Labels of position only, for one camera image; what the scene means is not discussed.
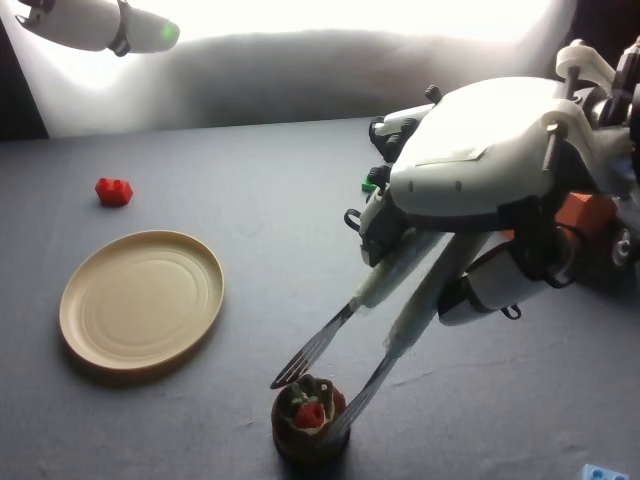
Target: small cake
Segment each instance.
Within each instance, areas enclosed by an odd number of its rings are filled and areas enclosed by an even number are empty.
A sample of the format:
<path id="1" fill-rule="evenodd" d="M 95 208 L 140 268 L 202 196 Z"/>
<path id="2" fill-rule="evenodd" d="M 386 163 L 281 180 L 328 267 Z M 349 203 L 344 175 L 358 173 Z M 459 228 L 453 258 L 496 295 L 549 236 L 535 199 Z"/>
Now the small cake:
<path id="1" fill-rule="evenodd" d="M 319 442 L 346 408 L 344 395 L 329 380 L 307 374 L 285 387 L 271 410 L 273 442 L 278 451 L 295 463 L 317 466 L 337 456 L 344 439 L 327 446 Z"/>

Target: plate rim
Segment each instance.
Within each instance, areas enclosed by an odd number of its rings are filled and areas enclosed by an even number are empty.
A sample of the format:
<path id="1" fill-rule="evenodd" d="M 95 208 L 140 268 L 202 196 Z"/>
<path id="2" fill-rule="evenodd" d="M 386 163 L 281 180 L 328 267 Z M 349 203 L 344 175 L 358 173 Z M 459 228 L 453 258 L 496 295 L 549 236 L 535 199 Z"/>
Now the plate rim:
<path id="1" fill-rule="evenodd" d="M 65 334 L 65 327 L 64 327 L 64 322 L 63 322 L 63 307 L 65 305 L 65 298 L 67 297 L 67 292 L 71 286 L 71 284 L 73 283 L 73 281 L 75 280 L 75 278 L 79 275 L 79 273 L 82 271 L 83 268 L 85 268 L 85 266 L 100 252 L 102 252 L 104 249 L 113 246 L 114 244 L 117 244 L 121 241 L 125 241 L 131 237 L 137 237 L 140 235 L 153 235 L 153 234 L 168 234 L 170 236 L 176 236 L 176 237 L 182 237 L 188 240 L 191 240 L 195 243 L 197 243 L 198 245 L 200 245 L 201 248 L 203 248 L 205 250 L 205 252 L 211 256 L 211 258 L 215 261 L 215 264 L 217 266 L 218 271 L 220 272 L 220 301 L 218 302 L 218 305 L 216 306 L 215 312 L 212 316 L 212 320 L 211 323 L 207 326 L 206 330 L 202 333 L 202 335 L 196 339 L 192 344 L 190 344 L 188 347 L 186 347 L 183 350 L 180 350 L 179 352 L 175 353 L 174 355 L 171 355 L 170 357 L 163 359 L 161 361 L 153 361 L 151 363 L 148 363 L 146 365 L 139 365 L 139 366 L 135 366 L 135 367 L 115 367 L 115 366 L 107 366 L 107 365 L 101 365 L 100 363 L 96 363 L 94 361 L 91 361 L 87 358 L 85 358 L 78 350 L 76 350 L 73 347 L 73 344 L 69 341 L 69 338 L 67 337 L 67 335 Z M 198 240 L 197 238 L 195 238 L 192 235 L 186 234 L 186 233 L 182 233 L 182 232 L 178 232 L 176 230 L 143 230 L 140 232 L 134 232 L 134 233 L 130 233 L 128 235 L 124 235 L 122 237 L 119 237 L 105 245 L 103 245 L 102 247 L 98 248 L 96 251 L 94 251 L 91 255 L 89 255 L 80 265 L 78 265 L 78 267 L 74 270 L 73 274 L 71 275 L 71 277 L 69 278 L 69 281 L 67 282 L 67 285 L 64 288 L 64 291 L 62 292 L 62 297 L 60 298 L 60 307 L 58 309 L 58 326 L 60 328 L 60 333 L 62 334 L 62 337 L 65 341 L 65 344 L 67 345 L 67 347 L 69 347 L 71 349 L 71 351 L 80 359 L 82 359 L 82 361 L 86 362 L 89 365 L 92 365 L 94 367 L 100 368 L 102 370 L 107 370 L 107 371 L 111 371 L 111 372 L 138 372 L 138 371 L 146 371 L 155 367 L 159 367 L 161 365 L 165 365 L 167 363 L 170 363 L 172 361 L 175 361 L 179 358 L 181 358 L 183 355 L 185 355 L 187 352 L 191 351 L 193 348 L 195 348 L 202 340 L 204 340 L 204 338 L 210 333 L 211 328 L 213 327 L 215 321 L 218 318 L 218 314 L 220 313 L 220 310 L 222 308 L 222 304 L 224 302 L 224 293 L 225 293 L 225 289 L 226 289 L 226 282 L 225 282 L 225 277 L 224 277 L 224 270 L 222 269 L 222 264 L 220 263 L 220 260 L 218 259 L 218 257 L 216 257 L 215 253 L 213 253 L 213 251 L 202 241 Z"/>

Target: white backdrop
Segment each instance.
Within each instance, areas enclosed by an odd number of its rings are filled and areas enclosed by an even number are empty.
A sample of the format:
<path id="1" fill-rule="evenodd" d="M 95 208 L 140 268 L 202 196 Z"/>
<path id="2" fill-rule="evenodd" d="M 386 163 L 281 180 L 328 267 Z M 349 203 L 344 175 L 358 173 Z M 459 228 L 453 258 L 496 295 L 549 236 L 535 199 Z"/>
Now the white backdrop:
<path id="1" fill-rule="evenodd" d="M 494 76 L 540 75 L 575 0 L 131 0 L 180 26 L 117 58 L 6 27 L 51 137 L 385 114 Z"/>

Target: beige plate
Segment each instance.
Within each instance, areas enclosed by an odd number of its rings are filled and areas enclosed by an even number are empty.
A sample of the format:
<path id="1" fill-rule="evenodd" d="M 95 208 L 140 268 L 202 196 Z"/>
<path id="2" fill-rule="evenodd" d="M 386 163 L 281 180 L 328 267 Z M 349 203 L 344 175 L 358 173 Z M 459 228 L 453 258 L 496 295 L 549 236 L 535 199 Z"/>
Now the beige plate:
<path id="1" fill-rule="evenodd" d="M 197 343 L 223 294 L 220 264 L 202 243 L 177 232 L 141 232 L 80 265 L 62 295 L 60 326 L 88 362 L 137 370 Z"/>

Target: green block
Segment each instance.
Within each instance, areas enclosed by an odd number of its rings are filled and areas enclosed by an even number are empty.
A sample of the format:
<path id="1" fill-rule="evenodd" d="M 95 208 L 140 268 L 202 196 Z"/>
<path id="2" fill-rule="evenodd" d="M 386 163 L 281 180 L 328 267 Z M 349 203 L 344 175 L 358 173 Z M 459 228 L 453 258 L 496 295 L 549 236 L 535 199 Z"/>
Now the green block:
<path id="1" fill-rule="evenodd" d="M 365 179 L 362 181 L 362 191 L 365 193 L 371 193 L 373 192 L 376 187 L 373 183 L 370 183 L 369 180 L 367 180 L 367 178 L 365 177 Z"/>

